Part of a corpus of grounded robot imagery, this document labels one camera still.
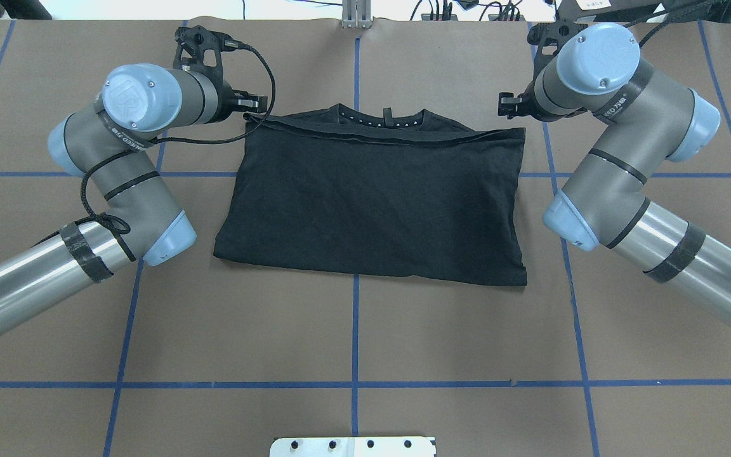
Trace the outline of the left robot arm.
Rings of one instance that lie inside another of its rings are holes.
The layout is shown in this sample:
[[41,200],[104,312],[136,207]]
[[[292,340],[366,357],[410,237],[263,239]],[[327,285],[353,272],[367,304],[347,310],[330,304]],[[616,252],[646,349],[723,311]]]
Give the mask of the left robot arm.
[[50,156],[93,183],[107,203],[67,223],[0,264],[0,336],[137,260],[157,265],[188,249],[194,228],[148,149],[168,128],[224,121],[233,112],[269,114],[275,96],[235,91],[219,67],[165,69],[122,65],[108,74],[94,101],[67,116],[48,137]]

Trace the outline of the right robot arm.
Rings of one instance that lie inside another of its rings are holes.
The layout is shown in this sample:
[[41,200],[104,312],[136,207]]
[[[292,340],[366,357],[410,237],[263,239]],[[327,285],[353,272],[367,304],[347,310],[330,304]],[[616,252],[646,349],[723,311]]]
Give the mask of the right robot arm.
[[500,93],[498,114],[552,122],[588,112],[606,125],[543,223],[583,251],[611,249],[731,327],[731,248],[642,191],[662,162],[714,138],[719,110],[645,60],[621,24],[538,23],[527,41],[537,47],[532,81]]

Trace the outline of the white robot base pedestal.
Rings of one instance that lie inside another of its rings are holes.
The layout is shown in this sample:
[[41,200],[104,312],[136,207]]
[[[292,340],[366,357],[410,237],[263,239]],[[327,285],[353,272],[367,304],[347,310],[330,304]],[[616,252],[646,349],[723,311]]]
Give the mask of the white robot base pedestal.
[[434,437],[282,437],[270,456],[436,456]]

